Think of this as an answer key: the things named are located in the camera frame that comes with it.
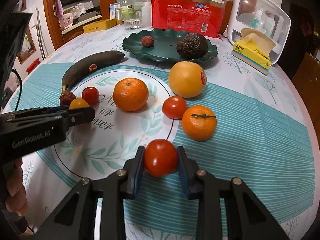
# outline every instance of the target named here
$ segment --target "orange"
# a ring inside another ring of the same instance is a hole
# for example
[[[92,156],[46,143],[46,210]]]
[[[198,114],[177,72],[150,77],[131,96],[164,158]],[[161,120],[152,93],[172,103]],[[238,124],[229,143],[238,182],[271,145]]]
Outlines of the orange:
[[[72,100],[69,106],[69,109],[83,108],[83,107],[89,107],[89,104],[82,98],[76,98]]]
[[[149,97],[146,84],[137,78],[120,80],[113,90],[113,101],[123,111],[136,111],[144,106]]]
[[[202,92],[207,77],[197,63],[181,61],[171,68],[168,81],[173,93],[183,98],[192,98]]]
[[[211,138],[217,127],[215,114],[205,106],[188,108],[181,120],[183,131],[195,141],[204,141]]]

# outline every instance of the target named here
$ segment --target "white circle on placemat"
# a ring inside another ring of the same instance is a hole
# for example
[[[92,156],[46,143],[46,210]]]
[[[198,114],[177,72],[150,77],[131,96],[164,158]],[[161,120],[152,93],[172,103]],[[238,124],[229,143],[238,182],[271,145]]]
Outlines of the white circle on placemat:
[[[124,112],[112,100],[116,83],[135,77],[148,87],[145,106],[135,112]],[[77,98],[89,86],[99,90],[99,104],[95,119],[90,124],[71,127],[67,140],[53,146],[53,154],[63,171],[79,180],[80,177],[101,179],[121,169],[126,160],[134,158],[139,145],[163,138],[173,141],[179,121],[162,113],[162,104],[173,96],[170,88],[148,72],[119,69],[98,74],[73,89]]]

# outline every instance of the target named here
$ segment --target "banana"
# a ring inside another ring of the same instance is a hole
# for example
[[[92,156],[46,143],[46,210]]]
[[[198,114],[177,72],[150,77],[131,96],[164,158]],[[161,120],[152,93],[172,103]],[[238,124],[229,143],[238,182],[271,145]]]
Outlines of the banana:
[[[124,54],[117,50],[99,52],[85,57],[73,64],[63,75],[61,94],[67,91],[68,87],[74,86],[89,73],[99,68],[120,63]]]

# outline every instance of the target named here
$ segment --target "red sticker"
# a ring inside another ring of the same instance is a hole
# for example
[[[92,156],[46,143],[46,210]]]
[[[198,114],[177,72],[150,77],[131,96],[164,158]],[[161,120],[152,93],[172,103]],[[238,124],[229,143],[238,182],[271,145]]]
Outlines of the red sticker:
[[[206,76],[206,74],[205,74],[205,72],[202,70],[201,71],[201,82],[202,82],[202,84],[206,84],[206,82],[207,82],[207,76]]]
[[[91,73],[92,71],[95,71],[97,69],[97,65],[96,64],[91,64],[89,67],[89,73]]]

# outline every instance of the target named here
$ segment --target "avocado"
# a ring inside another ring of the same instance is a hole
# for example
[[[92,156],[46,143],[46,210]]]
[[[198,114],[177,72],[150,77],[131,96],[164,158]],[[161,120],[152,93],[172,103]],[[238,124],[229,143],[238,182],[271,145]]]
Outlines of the avocado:
[[[207,39],[198,33],[187,33],[178,42],[177,52],[183,59],[201,58],[208,52]]]

